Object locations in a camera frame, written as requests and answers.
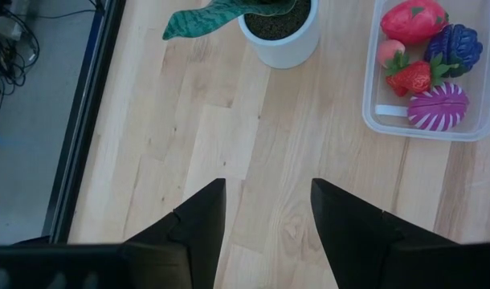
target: toy strawberry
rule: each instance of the toy strawberry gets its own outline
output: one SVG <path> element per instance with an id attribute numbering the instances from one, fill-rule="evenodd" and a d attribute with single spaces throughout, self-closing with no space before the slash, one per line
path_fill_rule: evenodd
<path id="1" fill-rule="evenodd" d="M 411 65 L 406 65 L 408 57 L 396 55 L 395 60 L 389 63 L 388 76 L 386 82 L 394 89 L 397 96 L 404 96 L 401 88 L 406 88 L 414 93 L 427 92 L 431 87 L 443 83 L 442 75 L 449 69 L 458 67 L 457 64 L 441 64 L 443 54 L 434 57 L 430 63 L 417 61 Z"/>
<path id="2" fill-rule="evenodd" d="M 434 0 L 407 0 L 382 17 L 382 31 L 404 44 L 418 44 L 448 24 L 448 13 Z"/>

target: pink peach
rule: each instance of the pink peach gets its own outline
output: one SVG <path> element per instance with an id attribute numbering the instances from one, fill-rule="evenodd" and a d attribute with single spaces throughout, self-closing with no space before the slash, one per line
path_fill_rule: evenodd
<path id="1" fill-rule="evenodd" d="M 387 68 L 386 61 L 392 60 L 397 51 L 401 51 L 404 54 L 406 52 L 404 44 L 398 40 L 386 40 L 379 45 L 377 60 L 384 68 Z"/>

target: plastic container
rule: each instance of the plastic container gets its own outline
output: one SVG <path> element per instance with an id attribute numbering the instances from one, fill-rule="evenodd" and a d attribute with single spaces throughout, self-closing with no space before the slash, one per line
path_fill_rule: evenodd
<path id="1" fill-rule="evenodd" d="M 292 68 L 306 61 L 318 44 L 318 1 L 311 0 L 309 16 L 302 27 L 284 39 L 265 40 L 253 35 L 243 15 L 238 17 L 239 27 L 263 63 L 273 68 Z"/>
<path id="2" fill-rule="evenodd" d="M 490 134 L 490 0 L 437 0 L 450 15 L 451 24 L 464 24 L 475 29 L 484 45 L 480 61 L 466 75 L 446 79 L 463 88 L 470 107 L 463 122 L 447 132 L 430 132 L 410 125 L 406 116 L 410 94 L 398 98 L 386 84 L 385 72 L 376 60 L 378 44 L 386 39 L 381 18 L 403 0 L 376 0 L 370 32 L 365 74 L 363 118 L 376 132 L 434 140 L 475 141 Z M 427 43 L 407 47 L 411 62 L 423 59 Z"/>

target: clear plastic bin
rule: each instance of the clear plastic bin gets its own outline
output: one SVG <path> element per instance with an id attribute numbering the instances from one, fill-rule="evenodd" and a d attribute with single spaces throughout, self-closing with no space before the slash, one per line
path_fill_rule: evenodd
<path id="1" fill-rule="evenodd" d="M 376 132 L 435 140 L 475 141 L 490 134 L 490 0 L 437 0 L 450 15 L 451 24 L 464 24 L 479 33 L 484 45 L 480 61 L 467 74 L 446 79 L 466 91 L 470 106 L 464 120 L 447 132 L 430 132 L 410 125 L 406 116 L 410 95 L 398 98 L 386 84 L 384 68 L 376 60 L 378 44 L 387 39 L 382 16 L 403 0 L 376 0 L 366 64 L 363 118 Z M 411 62 L 423 59 L 427 44 L 407 47 Z"/>

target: houseplant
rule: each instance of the houseplant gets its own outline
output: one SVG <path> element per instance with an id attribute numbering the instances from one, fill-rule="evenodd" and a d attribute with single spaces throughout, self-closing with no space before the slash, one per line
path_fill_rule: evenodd
<path id="1" fill-rule="evenodd" d="M 239 18 L 239 26 L 259 58 L 274 68 L 303 63 L 316 49 L 320 31 L 318 0 L 213 0 L 172 15 L 163 39 L 194 38 Z"/>

